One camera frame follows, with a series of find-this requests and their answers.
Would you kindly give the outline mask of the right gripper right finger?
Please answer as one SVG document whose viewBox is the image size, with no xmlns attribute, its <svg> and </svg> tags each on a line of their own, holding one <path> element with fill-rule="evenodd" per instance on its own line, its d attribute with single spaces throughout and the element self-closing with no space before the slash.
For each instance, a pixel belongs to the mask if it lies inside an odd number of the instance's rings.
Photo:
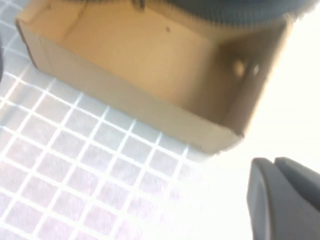
<svg viewBox="0 0 320 240">
<path fill-rule="evenodd" d="M 299 195 L 320 210 L 320 174 L 287 157 L 277 157 L 274 164 Z"/>
</svg>

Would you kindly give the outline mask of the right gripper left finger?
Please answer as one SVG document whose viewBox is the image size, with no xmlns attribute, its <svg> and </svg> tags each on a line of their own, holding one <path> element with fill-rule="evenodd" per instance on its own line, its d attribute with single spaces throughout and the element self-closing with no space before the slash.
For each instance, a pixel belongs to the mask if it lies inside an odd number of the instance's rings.
<svg viewBox="0 0 320 240">
<path fill-rule="evenodd" d="M 275 165 L 251 162 L 246 201 L 255 240 L 318 240 L 320 210 L 302 198 Z"/>
</svg>

